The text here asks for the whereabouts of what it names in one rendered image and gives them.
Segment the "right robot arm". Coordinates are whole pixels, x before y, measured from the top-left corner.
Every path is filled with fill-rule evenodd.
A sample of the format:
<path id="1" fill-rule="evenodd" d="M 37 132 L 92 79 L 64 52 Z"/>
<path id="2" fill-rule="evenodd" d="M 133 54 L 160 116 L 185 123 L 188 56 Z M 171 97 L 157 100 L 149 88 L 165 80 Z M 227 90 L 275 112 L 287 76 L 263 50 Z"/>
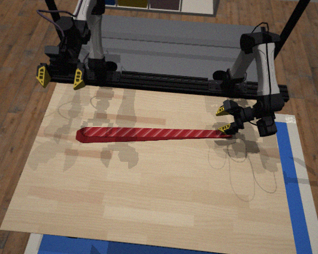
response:
<path id="1" fill-rule="evenodd" d="M 72 56 L 68 49 L 74 50 L 79 55 L 82 44 L 87 45 L 90 41 L 87 63 L 89 69 L 86 69 L 88 80 L 119 83 L 121 72 L 106 71 L 108 62 L 105 61 L 102 48 L 101 22 L 102 14 L 105 13 L 105 0 L 78 0 L 73 15 L 76 12 L 76 17 L 61 16 L 55 22 L 63 30 L 65 39 L 62 39 L 61 31 L 55 26 L 61 42 L 57 47 L 45 46 L 44 53 L 49 58 L 69 59 Z"/>

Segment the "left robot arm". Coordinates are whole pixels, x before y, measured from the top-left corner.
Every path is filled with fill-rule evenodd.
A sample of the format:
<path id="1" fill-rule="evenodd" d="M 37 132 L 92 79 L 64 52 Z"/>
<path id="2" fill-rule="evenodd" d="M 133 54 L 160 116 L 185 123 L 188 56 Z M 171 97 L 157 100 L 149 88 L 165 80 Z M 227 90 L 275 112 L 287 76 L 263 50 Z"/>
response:
<path id="1" fill-rule="evenodd" d="M 274 66 L 275 44 L 280 42 L 279 34 L 267 31 L 242 34 L 240 38 L 241 51 L 237 60 L 227 69 L 223 80 L 209 80 L 208 90 L 214 92 L 247 93 L 247 83 L 243 82 L 245 73 L 255 58 L 258 74 L 257 103 L 251 108 L 252 116 L 259 119 L 257 125 L 271 125 L 272 117 L 269 109 L 269 96 L 271 94 L 271 111 L 275 118 L 275 111 L 284 107 L 284 99 L 277 84 Z M 271 40 L 272 39 L 272 40 Z M 211 82 L 211 83 L 210 83 Z M 218 83 L 215 83 L 218 82 Z M 241 107 L 233 100 L 223 101 L 224 111 L 231 115 L 235 113 L 241 119 Z M 260 137 L 274 135 L 277 127 L 274 124 L 268 127 L 257 126 Z"/>

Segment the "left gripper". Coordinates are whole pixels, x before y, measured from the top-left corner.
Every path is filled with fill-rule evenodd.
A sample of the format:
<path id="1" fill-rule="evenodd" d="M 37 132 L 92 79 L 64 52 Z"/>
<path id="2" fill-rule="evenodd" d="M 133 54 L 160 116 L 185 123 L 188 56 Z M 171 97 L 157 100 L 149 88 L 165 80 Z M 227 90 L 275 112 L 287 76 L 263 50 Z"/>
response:
<path id="1" fill-rule="evenodd" d="M 252 112 L 251 112 L 251 107 L 246 107 L 243 108 L 244 109 L 244 113 L 246 115 L 247 120 L 252 121 L 254 120 L 254 117 L 252 116 Z M 243 113 L 243 109 L 241 109 L 241 119 L 238 117 L 238 114 L 235 113 L 234 115 L 234 121 L 230 124 L 227 124 L 225 126 L 222 126 L 220 128 L 218 128 L 218 130 L 222 133 L 224 133 L 225 135 L 235 135 L 236 133 L 238 133 L 239 129 L 244 129 L 244 122 L 248 122 L 246 120 L 246 118 L 244 117 L 244 113 Z M 224 115 L 229 115 L 229 113 L 224 111 L 224 107 L 223 105 L 221 107 L 219 107 L 216 116 L 224 116 Z"/>

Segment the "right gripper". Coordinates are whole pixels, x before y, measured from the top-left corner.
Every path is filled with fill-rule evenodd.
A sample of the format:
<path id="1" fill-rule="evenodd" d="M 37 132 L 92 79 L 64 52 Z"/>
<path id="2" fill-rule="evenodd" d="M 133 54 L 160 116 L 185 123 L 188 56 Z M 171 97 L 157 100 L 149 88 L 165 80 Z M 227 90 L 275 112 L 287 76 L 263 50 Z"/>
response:
<path id="1" fill-rule="evenodd" d="M 40 63 L 37 66 L 37 76 L 39 83 L 43 88 L 46 88 L 53 75 L 68 76 L 69 72 L 75 73 L 74 90 L 81 89 L 86 86 L 88 82 L 86 66 L 78 59 L 78 54 L 68 49 L 72 58 L 69 59 L 55 59 L 50 58 L 50 65 Z M 76 69 L 77 68 L 77 69 Z"/>

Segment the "red striped necktie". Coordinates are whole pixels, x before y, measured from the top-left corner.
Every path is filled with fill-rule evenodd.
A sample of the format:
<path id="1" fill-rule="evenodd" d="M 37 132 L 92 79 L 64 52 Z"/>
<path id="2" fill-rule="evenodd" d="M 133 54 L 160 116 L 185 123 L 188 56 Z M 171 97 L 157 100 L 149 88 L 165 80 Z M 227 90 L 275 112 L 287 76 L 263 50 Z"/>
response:
<path id="1" fill-rule="evenodd" d="M 81 143 L 156 141 L 198 138 L 232 138 L 219 130 L 84 127 L 77 131 Z"/>

